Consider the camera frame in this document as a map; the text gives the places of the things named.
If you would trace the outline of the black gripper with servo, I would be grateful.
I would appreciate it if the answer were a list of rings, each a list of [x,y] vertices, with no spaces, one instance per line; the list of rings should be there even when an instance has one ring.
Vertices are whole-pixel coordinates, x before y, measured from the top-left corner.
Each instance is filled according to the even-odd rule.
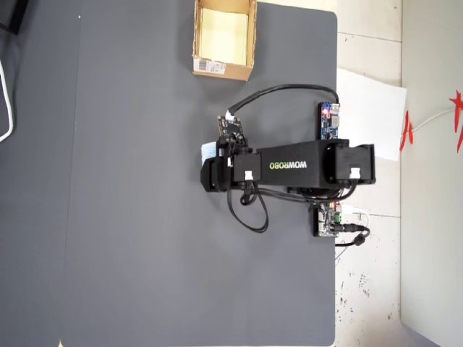
[[[206,192],[226,192],[228,188],[243,188],[246,183],[261,181],[260,154],[254,153],[244,138],[219,138],[216,157],[207,159],[200,170],[200,182]]]

